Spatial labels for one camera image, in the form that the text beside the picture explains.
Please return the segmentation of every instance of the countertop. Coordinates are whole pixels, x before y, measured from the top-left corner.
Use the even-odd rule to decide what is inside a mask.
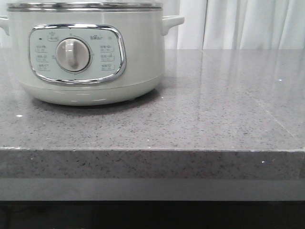
[[[304,50],[167,50],[133,101],[48,104],[0,49],[0,178],[305,178]]]

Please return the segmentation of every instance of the white curtain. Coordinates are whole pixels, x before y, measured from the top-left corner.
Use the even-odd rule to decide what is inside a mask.
[[[6,2],[0,0],[0,15]],[[161,0],[165,15],[183,15],[166,49],[304,49],[305,0]],[[0,29],[0,46],[10,40]]]

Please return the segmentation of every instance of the cooker base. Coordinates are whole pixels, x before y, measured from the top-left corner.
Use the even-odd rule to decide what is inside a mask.
[[[23,88],[34,98],[59,105],[91,106],[113,104],[132,100],[153,90],[163,74],[146,82],[125,87],[98,90],[50,90],[32,87],[21,83]]]

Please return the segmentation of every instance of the cooker lid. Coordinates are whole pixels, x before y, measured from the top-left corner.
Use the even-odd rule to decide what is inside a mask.
[[[78,0],[40,0],[40,2],[31,2],[20,0],[15,3],[8,3],[8,11],[17,11],[18,9],[160,9],[162,3],[155,0],[99,0],[97,2]]]

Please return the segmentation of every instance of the brand logo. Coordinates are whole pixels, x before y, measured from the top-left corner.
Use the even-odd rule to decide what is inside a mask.
[[[99,36],[97,36],[97,35],[94,35],[94,36],[90,36],[90,39],[91,40],[102,40],[102,39],[104,39],[103,37],[99,37]]]

